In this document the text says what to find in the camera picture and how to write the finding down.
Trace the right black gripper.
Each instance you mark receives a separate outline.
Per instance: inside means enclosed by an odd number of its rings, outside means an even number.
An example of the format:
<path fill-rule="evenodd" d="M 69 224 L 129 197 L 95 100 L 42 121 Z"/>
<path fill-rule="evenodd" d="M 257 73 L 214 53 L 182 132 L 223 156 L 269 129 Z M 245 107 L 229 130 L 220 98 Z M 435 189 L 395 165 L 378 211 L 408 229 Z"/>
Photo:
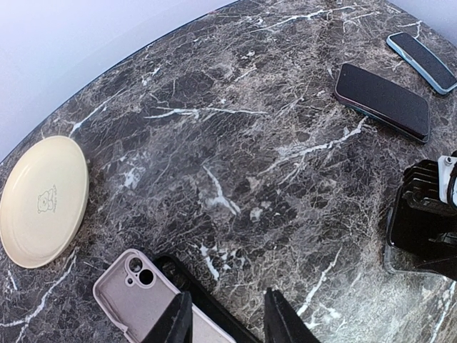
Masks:
<path fill-rule="evenodd" d="M 413 258 L 413 271 L 456 280 L 456 215 L 410 207 L 397 194 L 392 213 L 392 247 Z"/>

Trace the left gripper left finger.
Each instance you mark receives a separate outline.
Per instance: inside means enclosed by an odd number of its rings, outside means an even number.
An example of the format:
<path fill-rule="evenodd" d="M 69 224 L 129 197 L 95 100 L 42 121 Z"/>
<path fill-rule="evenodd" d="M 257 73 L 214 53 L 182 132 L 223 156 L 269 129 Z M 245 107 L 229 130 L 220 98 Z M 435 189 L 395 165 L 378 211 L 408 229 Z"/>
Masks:
<path fill-rule="evenodd" d="M 189 292 L 177 294 L 142 343 L 191 343 L 193 341 L 193 310 Z"/>

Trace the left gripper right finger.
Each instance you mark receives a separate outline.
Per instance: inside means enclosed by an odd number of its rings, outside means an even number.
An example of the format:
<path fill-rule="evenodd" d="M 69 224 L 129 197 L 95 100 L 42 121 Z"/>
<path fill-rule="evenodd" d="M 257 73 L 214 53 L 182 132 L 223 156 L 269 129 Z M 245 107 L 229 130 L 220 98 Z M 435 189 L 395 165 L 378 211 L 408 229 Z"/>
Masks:
<path fill-rule="evenodd" d="M 264 296 L 265 342 L 319 343 L 279 290 L 268 288 Z"/>

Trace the black phone case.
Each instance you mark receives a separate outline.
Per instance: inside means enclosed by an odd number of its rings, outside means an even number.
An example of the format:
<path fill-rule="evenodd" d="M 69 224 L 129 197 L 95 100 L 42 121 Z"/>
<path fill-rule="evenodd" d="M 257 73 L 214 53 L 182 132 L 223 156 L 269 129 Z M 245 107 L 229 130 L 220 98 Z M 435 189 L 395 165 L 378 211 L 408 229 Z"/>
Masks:
<path fill-rule="evenodd" d="M 236 342 L 261 343 L 261 340 L 220 304 L 175 256 L 162 254 L 154 257 L 152 262 L 180 292 L 189 292 L 193 303 Z"/>

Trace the pink silicone phone case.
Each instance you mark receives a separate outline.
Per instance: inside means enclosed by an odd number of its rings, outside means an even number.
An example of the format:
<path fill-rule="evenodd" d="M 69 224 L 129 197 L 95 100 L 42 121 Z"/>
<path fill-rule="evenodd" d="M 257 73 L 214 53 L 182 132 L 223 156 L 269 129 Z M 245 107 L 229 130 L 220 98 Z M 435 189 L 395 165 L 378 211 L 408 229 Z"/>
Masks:
<path fill-rule="evenodd" d="M 141 342 L 179 293 L 182 292 L 136 249 L 123 252 L 93 287 L 95 300 L 129 342 Z M 192 342 L 235 341 L 194 303 L 192 310 Z"/>

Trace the light blue phone case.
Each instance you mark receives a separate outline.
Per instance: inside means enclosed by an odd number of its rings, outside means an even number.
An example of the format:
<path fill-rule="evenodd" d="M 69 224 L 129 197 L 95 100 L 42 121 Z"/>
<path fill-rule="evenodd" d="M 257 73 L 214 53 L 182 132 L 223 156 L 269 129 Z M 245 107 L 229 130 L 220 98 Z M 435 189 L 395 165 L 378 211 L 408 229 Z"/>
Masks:
<path fill-rule="evenodd" d="M 440 95 L 456 88 L 456 76 L 425 45 L 406 32 L 391 34 L 387 45 L 410 64 Z"/>

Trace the smartphone with silver edge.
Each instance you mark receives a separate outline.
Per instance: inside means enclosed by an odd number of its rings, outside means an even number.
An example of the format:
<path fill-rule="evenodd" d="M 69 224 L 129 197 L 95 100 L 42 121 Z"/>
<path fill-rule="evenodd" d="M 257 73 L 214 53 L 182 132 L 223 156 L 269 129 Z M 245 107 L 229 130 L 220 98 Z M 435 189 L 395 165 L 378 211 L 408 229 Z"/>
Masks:
<path fill-rule="evenodd" d="M 421 259 L 452 257 L 456 255 L 456 217 L 423 212 L 400 202 L 393 211 L 387 240 Z"/>

